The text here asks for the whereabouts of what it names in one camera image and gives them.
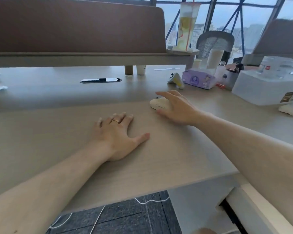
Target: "purple tissue package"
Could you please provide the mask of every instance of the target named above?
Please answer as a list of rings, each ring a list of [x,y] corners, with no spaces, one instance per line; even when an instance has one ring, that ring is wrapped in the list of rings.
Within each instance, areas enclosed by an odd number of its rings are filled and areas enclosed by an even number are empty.
[[[182,81],[202,89],[209,90],[216,85],[216,78],[208,69],[191,68],[182,73]]]

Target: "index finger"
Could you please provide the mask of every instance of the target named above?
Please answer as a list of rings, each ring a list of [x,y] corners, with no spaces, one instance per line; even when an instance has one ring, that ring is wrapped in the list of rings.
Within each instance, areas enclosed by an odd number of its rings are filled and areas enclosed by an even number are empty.
[[[156,92],[156,94],[160,95],[160,96],[163,96],[163,97],[167,98],[170,101],[174,101],[177,98],[177,96],[175,96],[175,95],[173,95],[173,94],[171,94],[169,92],[161,92],[160,91],[160,92]]]

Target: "person's left hand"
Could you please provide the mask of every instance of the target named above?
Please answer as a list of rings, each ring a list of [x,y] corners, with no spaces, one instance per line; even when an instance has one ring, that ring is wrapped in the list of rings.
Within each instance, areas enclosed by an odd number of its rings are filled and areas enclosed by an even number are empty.
[[[103,145],[109,150],[109,161],[116,161],[124,158],[138,145],[150,138],[150,133],[129,138],[127,129],[133,115],[114,113],[104,121],[100,118],[94,125],[93,136],[89,144],[92,146]]]

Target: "finger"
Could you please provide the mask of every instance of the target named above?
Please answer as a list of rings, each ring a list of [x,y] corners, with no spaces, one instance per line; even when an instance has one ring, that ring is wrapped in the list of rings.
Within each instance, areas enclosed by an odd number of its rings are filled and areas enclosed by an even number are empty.
[[[123,112],[119,115],[116,115],[111,123],[118,123],[118,124],[121,123],[121,121],[124,119],[125,115],[126,115],[126,112]]]
[[[145,133],[133,138],[133,142],[135,144],[135,148],[141,143],[147,141],[150,138],[150,133]]]
[[[125,118],[123,119],[121,124],[127,129],[132,120],[133,120],[133,115],[132,114],[129,115],[129,116],[125,116]]]
[[[167,117],[169,119],[172,118],[172,111],[171,110],[159,109],[159,110],[156,110],[156,113],[161,115],[161,116]]]
[[[175,95],[168,92],[156,92],[156,94],[167,98],[169,101],[174,101],[177,98]]]
[[[95,127],[96,128],[100,128],[102,126],[102,117],[100,117],[99,119],[98,119],[98,121],[95,123]]]
[[[104,122],[102,122],[102,126],[104,126],[104,125],[109,125],[109,124],[112,122],[112,120],[114,119],[114,117],[115,117],[116,115],[117,115],[117,113],[114,113],[112,116],[106,118],[106,119],[104,120]]]
[[[180,94],[177,90],[169,90],[168,93],[179,97],[182,96],[182,94]]]

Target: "white computer mouse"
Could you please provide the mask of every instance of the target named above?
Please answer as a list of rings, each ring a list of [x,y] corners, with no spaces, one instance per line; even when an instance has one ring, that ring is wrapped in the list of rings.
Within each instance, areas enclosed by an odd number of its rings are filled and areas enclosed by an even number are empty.
[[[158,110],[158,109],[171,110],[172,109],[172,105],[167,98],[152,99],[150,101],[150,106],[151,108],[154,108],[155,110]]]

